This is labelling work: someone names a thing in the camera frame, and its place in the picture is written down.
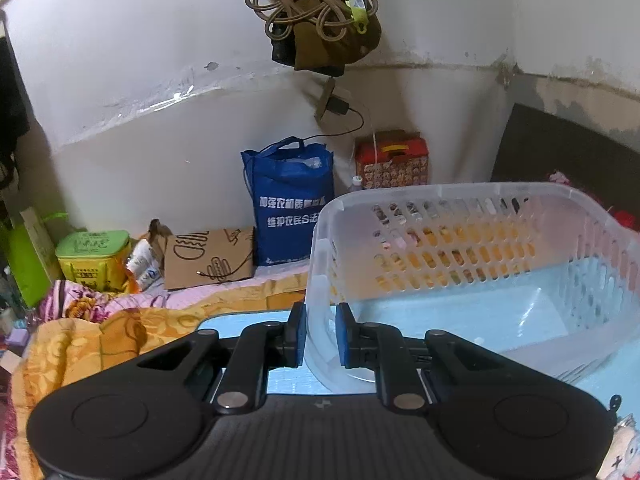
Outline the translucent plastic basket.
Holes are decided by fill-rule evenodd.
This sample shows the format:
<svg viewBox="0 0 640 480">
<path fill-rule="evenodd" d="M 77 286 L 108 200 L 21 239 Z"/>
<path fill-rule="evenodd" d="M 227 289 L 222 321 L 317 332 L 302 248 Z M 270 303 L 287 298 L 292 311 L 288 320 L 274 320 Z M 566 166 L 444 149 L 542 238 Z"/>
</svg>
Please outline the translucent plastic basket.
<svg viewBox="0 0 640 480">
<path fill-rule="evenodd" d="M 562 364 L 582 347 L 639 336 L 639 240 L 588 195 L 556 183 L 472 183 L 359 191 L 332 200 L 314 228 L 305 360 L 335 392 L 366 392 L 368 370 L 341 366 L 335 310 L 346 302 L 426 295 L 589 262 L 628 304 L 588 321 L 585 336 L 544 350 Z"/>
</svg>

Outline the white plush toy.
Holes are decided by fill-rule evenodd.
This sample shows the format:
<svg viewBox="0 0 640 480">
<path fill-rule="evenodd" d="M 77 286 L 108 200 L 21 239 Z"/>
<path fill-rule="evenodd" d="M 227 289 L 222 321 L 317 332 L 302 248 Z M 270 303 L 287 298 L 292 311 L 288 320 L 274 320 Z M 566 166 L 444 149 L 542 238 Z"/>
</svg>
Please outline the white plush toy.
<svg viewBox="0 0 640 480">
<path fill-rule="evenodd" d="M 624 396 L 618 411 L 613 439 L 597 473 L 598 479 L 639 478 L 639 396 Z"/>
</svg>

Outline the brown paper bag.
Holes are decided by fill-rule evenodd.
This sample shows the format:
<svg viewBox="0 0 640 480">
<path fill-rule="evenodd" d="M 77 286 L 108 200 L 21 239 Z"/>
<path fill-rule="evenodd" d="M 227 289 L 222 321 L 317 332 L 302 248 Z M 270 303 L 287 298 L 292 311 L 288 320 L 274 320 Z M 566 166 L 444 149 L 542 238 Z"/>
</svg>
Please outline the brown paper bag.
<svg viewBox="0 0 640 480">
<path fill-rule="evenodd" d="M 168 290 L 233 283 L 255 273 L 252 226 L 172 234 L 154 219 L 148 241 Z"/>
</svg>

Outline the white tubes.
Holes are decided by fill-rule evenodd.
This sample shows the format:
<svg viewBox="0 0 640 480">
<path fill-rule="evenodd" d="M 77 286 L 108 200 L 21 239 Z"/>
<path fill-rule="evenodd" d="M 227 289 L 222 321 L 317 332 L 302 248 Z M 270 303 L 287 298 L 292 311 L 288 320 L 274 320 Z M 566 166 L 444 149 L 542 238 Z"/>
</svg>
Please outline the white tubes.
<svg viewBox="0 0 640 480">
<path fill-rule="evenodd" d="M 126 261 L 126 270 L 139 292 L 155 284 L 161 277 L 160 262 L 154 256 L 151 244 L 139 240 Z"/>
</svg>

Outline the blue non-woven bag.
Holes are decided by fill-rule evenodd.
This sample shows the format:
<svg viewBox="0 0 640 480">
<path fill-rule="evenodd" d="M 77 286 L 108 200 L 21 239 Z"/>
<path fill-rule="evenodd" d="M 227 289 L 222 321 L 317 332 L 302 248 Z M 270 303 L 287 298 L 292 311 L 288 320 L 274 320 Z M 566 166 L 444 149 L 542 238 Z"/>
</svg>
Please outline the blue non-woven bag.
<svg viewBox="0 0 640 480">
<path fill-rule="evenodd" d="M 290 136 L 241 153 L 261 266 L 306 259 L 321 209 L 334 199 L 334 155 Z"/>
</svg>

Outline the orange floral blanket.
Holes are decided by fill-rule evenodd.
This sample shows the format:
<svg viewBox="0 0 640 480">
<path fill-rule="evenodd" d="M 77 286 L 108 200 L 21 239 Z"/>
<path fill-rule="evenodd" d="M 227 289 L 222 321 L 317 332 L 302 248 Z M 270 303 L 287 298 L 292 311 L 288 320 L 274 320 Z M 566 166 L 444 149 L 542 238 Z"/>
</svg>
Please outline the orange floral blanket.
<svg viewBox="0 0 640 480">
<path fill-rule="evenodd" d="M 54 390 L 186 336 L 213 316 L 286 310 L 302 300 L 308 269 L 257 275 L 178 292 L 110 295 L 58 281 L 40 304 L 41 323 L 14 370 L 1 440 L 1 475 L 39 479 L 26 440 L 36 404 Z"/>
</svg>

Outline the green lidded yellow box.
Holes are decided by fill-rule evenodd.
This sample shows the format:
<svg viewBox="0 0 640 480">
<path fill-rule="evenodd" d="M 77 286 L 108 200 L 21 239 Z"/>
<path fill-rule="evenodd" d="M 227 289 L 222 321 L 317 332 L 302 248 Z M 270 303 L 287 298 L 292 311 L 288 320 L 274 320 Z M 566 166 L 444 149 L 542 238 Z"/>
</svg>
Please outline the green lidded yellow box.
<svg viewBox="0 0 640 480">
<path fill-rule="evenodd" d="M 130 252 L 130 236 L 123 230 L 73 232 L 55 248 L 64 278 L 98 292 L 125 290 Z"/>
</svg>

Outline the red gift box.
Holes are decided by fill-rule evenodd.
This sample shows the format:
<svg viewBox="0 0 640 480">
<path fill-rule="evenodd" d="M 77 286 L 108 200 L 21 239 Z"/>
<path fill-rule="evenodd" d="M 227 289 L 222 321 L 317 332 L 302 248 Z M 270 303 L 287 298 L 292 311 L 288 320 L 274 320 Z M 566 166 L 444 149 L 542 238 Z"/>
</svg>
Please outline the red gift box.
<svg viewBox="0 0 640 480">
<path fill-rule="evenodd" d="M 428 183 L 428 150 L 417 132 L 387 130 L 355 144 L 356 175 L 363 188 L 402 188 Z"/>
</svg>

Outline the blue foam mat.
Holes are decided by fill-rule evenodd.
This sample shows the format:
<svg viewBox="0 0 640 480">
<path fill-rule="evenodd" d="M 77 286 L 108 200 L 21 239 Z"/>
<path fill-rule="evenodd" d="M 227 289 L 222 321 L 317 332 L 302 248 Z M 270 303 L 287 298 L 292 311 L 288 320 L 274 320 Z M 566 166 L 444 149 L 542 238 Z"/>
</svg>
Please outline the blue foam mat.
<svg viewBox="0 0 640 480">
<path fill-rule="evenodd" d="M 405 336 L 446 330 L 581 388 L 602 403 L 618 394 L 620 416 L 639 414 L 639 341 L 582 347 L 578 362 L 562 364 L 544 350 L 555 338 L 585 336 L 587 322 L 628 304 L 605 270 L 585 262 L 552 266 L 503 282 L 475 284 L 426 295 L 368 299 L 352 304 L 359 322 L 393 325 Z"/>
</svg>

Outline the green paper bag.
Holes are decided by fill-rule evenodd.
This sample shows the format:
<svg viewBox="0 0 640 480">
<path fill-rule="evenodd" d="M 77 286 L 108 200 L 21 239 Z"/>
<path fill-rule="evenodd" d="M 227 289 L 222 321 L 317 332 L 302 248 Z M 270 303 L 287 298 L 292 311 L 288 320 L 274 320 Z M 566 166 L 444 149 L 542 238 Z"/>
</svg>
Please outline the green paper bag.
<svg viewBox="0 0 640 480">
<path fill-rule="evenodd" d="M 38 307 L 40 301 L 63 272 L 55 247 L 46 227 L 49 217 L 42 220 L 34 207 L 21 212 L 21 221 L 6 234 L 6 258 L 27 307 Z"/>
</svg>

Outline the dark wooden headboard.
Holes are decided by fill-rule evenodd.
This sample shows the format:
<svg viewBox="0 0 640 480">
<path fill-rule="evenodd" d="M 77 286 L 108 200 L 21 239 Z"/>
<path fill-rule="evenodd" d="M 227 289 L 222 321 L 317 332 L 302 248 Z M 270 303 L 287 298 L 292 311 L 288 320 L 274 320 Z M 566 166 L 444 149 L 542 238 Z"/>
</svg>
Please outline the dark wooden headboard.
<svg viewBox="0 0 640 480">
<path fill-rule="evenodd" d="M 639 229 L 639 154 L 601 133 L 521 104 L 512 108 L 491 179 L 555 182 Z"/>
</svg>

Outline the hanging dark clothes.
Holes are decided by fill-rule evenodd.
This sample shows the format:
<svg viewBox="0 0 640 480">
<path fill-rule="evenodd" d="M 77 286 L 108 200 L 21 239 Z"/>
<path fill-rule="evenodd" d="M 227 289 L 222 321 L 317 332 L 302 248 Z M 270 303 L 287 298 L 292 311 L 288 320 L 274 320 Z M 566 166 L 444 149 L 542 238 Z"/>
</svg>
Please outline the hanging dark clothes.
<svg viewBox="0 0 640 480">
<path fill-rule="evenodd" d="M 6 36 L 1 37 L 0 62 L 1 194 L 4 194 L 18 182 L 17 141 L 29 132 L 29 118 L 24 86 Z"/>
</svg>

